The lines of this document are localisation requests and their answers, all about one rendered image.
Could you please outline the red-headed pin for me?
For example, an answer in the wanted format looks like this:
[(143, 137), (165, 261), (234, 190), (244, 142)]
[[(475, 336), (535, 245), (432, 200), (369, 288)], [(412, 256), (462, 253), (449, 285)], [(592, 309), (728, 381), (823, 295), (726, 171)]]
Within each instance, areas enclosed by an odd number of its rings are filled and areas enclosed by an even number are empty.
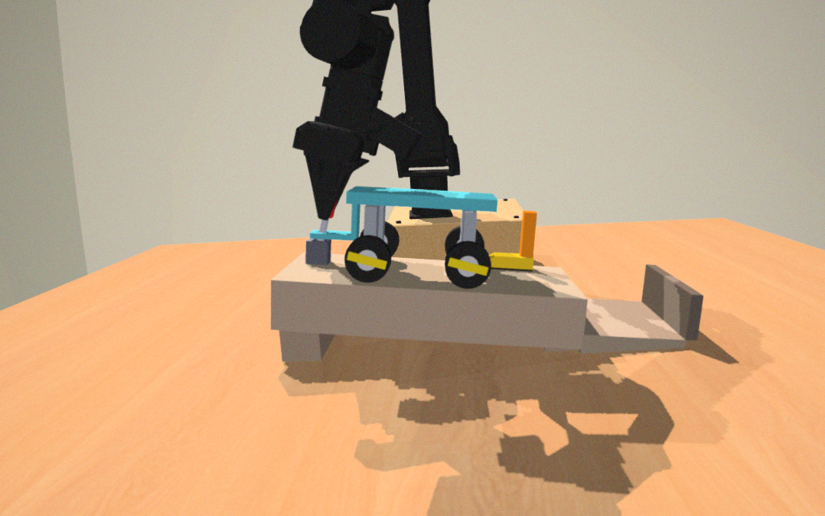
[[(335, 209), (335, 206), (336, 206), (336, 202), (335, 202), (335, 204), (334, 204), (334, 209)], [(331, 215), (330, 215), (330, 217), (329, 217), (329, 218), (334, 217), (334, 209), (332, 209), (332, 212), (331, 212)], [(321, 220), (321, 223), (320, 223), (320, 226), (319, 226), (319, 231), (318, 231), (318, 232), (319, 232), (319, 233), (326, 233), (326, 230), (327, 230), (327, 225), (328, 225), (328, 220)], [(319, 240), (319, 241), (323, 241), (324, 239), (317, 239), (317, 240)]]

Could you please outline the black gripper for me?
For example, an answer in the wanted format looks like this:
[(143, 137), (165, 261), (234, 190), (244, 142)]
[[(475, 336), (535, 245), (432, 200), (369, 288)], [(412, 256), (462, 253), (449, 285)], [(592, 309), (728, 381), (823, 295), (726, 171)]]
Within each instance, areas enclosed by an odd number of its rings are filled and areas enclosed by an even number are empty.
[[(383, 80), (330, 69), (319, 116), (296, 128), (293, 148), (303, 150), (319, 219), (328, 220), (353, 171), (368, 164), (362, 153), (377, 155), (378, 142), (364, 142), (356, 131), (364, 101), (381, 100)], [(337, 201), (336, 201), (337, 200)], [(335, 206), (335, 207), (336, 207)]]

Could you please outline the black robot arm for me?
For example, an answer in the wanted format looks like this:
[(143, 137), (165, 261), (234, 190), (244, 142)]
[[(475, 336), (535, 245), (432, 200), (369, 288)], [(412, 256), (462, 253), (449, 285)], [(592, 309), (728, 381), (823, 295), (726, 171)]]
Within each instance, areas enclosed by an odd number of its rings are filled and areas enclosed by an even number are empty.
[[(436, 106), (429, 1), (313, 0), (300, 36), (304, 49), (331, 69), (383, 80), (394, 30), (388, 15), (371, 12), (397, 5), (406, 111), (392, 117), (374, 107), (372, 94), (355, 130), (364, 142), (373, 139), (393, 151), (398, 176), (410, 177), (410, 189), (447, 191), (448, 176), (461, 174), (461, 161), (447, 119)], [(409, 170), (442, 166), (448, 168)]]

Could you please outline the beige wooden ramp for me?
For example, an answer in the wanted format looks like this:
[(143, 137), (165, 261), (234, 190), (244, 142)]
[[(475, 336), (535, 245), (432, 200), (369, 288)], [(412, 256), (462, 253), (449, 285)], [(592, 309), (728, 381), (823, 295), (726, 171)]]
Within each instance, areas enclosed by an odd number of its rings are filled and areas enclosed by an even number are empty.
[(639, 301), (591, 299), (561, 267), (492, 269), (463, 289), (444, 260), (392, 257), (375, 282), (354, 279), (331, 240), (306, 250), (271, 279), (270, 330), (283, 362), (321, 361), (335, 335), (512, 345), (544, 352), (685, 348), (698, 340), (704, 295), (645, 264)]

